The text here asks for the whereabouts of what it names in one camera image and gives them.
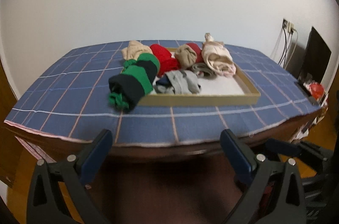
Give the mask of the grey striped folded underwear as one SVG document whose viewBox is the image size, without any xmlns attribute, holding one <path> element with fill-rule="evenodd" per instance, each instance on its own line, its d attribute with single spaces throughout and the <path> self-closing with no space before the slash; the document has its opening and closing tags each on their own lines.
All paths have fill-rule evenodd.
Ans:
<svg viewBox="0 0 339 224">
<path fill-rule="evenodd" d="M 190 67 L 190 70 L 198 77 L 198 78 L 207 78 L 212 79 L 217 75 L 213 72 L 205 63 L 196 63 Z"/>
</svg>

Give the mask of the green and navy striped underwear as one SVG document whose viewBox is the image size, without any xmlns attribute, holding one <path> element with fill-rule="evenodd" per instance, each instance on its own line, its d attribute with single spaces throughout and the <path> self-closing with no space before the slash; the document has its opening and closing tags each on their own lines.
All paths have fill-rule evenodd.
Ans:
<svg viewBox="0 0 339 224">
<path fill-rule="evenodd" d="M 153 81 L 159 69 L 160 62 L 150 53 L 125 61 L 122 72 L 109 78 L 109 103 L 118 111 L 132 111 L 153 91 Z"/>
</svg>

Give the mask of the blue plaid tablecloth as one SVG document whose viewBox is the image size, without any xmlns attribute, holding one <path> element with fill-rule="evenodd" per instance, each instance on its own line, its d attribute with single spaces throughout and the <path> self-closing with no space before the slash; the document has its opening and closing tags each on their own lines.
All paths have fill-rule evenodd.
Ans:
<svg viewBox="0 0 339 224">
<path fill-rule="evenodd" d="M 22 95 L 5 123 L 50 138 L 85 143 L 103 129 L 116 145 L 173 146 L 217 141 L 229 128 L 254 136 L 318 111 L 295 78 L 263 53 L 228 45 L 234 62 L 260 92 L 255 105 L 137 106 L 123 114 L 109 105 L 109 78 L 122 70 L 127 42 L 76 48 L 48 68 Z"/>
</svg>

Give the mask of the beige dotted underwear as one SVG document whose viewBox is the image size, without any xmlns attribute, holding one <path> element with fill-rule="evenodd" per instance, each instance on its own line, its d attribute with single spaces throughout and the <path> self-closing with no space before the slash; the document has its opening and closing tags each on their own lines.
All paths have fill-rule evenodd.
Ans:
<svg viewBox="0 0 339 224">
<path fill-rule="evenodd" d="M 131 40 L 128 47 L 121 50 L 123 59 L 128 61 L 131 59 L 137 60 L 141 54 L 152 54 L 152 50 L 149 46 L 146 46 L 136 40 Z"/>
</svg>

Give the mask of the bright red underwear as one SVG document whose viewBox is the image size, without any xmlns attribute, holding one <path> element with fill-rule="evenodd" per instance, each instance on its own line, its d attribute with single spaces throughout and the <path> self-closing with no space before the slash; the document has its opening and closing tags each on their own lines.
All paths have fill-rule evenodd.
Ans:
<svg viewBox="0 0 339 224">
<path fill-rule="evenodd" d="M 150 49 L 160 63 L 160 68 L 157 74 L 158 77 L 162 77 L 166 72 L 179 70 L 181 68 L 179 61 L 172 57 L 171 52 L 167 48 L 164 48 L 159 44 L 152 44 Z"/>
</svg>

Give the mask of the wooden table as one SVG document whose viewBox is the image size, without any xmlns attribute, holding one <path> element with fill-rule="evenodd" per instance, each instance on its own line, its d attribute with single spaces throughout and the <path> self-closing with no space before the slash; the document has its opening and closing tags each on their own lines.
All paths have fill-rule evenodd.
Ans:
<svg viewBox="0 0 339 224">
<path fill-rule="evenodd" d="M 226 128 L 253 145 L 270 137 L 287 140 L 321 110 L 305 97 L 262 94 L 254 105 L 137 105 L 122 113 L 108 97 L 106 91 L 29 93 L 1 111 L 1 126 L 37 158 L 60 159 L 108 129 L 113 135 L 113 156 L 157 160 L 211 152 Z"/>
</svg>

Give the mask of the wall socket with plugs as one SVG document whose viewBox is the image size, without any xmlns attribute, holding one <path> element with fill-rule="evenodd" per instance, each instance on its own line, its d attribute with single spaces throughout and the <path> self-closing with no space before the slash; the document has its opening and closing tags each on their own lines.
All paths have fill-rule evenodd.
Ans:
<svg viewBox="0 0 339 224">
<path fill-rule="evenodd" d="M 294 24 L 289 22 L 286 19 L 283 19 L 283 23 L 282 23 L 282 27 L 283 29 L 285 29 L 286 32 L 288 32 L 289 34 L 292 34 L 295 29 L 294 29 Z"/>
</svg>

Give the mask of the dark red rolled underwear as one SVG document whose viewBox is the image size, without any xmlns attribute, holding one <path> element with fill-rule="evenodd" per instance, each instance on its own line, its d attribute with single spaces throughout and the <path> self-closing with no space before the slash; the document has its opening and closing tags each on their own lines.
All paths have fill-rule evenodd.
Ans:
<svg viewBox="0 0 339 224">
<path fill-rule="evenodd" d="M 196 61 L 195 63 L 202 63 L 204 62 L 203 58 L 202 58 L 202 49 L 196 44 L 196 43 L 186 43 L 186 45 L 188 45 L 196 54 Z"/>
</svg>

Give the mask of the black monitor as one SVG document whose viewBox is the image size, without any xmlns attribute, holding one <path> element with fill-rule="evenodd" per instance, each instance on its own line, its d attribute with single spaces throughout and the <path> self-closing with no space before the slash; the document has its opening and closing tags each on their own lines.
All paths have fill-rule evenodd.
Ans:
<svg viewBox="0 0 339 224">
<path fill-rule="evenodd" d="M 332 52 L 318 31 L 312 27 L 308 36 L 303 63 L 298 75 L 299 82 L 321 83 Z"/>
</svg>

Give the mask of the cream pink underwear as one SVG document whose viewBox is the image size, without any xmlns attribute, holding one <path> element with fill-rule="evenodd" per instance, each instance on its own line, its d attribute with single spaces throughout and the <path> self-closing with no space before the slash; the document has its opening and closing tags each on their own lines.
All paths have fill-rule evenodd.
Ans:
<svg viewBox="0 0 339 224">
<path fill-rule="evenodd" d="M 209 32 L 204 35 L 204 39 L 201 54 L 207 67 L 218 76 L 234 76 L 236 66 L 224 42 L 214 40 Z"/>
</svg>

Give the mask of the red and white small object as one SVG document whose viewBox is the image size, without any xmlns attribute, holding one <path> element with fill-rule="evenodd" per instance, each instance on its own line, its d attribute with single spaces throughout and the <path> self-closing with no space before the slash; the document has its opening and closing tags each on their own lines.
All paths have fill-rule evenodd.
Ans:
<svg viewBox="0 0 339 224">
<path fill-rule="evenodd" d="M 311 104 L 320 104 L 325 95 L 324 87 L 318 82 L 305 82 L 303 86 L 306 89 L 306 94 L 308 95 L 308 100 L 311 102 Z"/>
</svg>

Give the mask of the tan rolled underwear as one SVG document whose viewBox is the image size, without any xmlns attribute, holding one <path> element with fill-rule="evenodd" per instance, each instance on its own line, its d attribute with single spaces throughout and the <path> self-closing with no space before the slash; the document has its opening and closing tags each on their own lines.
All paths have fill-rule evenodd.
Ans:
<svg viewBox="0 0 339 224">
<path fill-rule="evenodd" d="M 197 59 L 196 52 L 188 44 L 179 46 L 176 49 L 174 56 L 183 69 L 190 68 Z"/>
</svg>

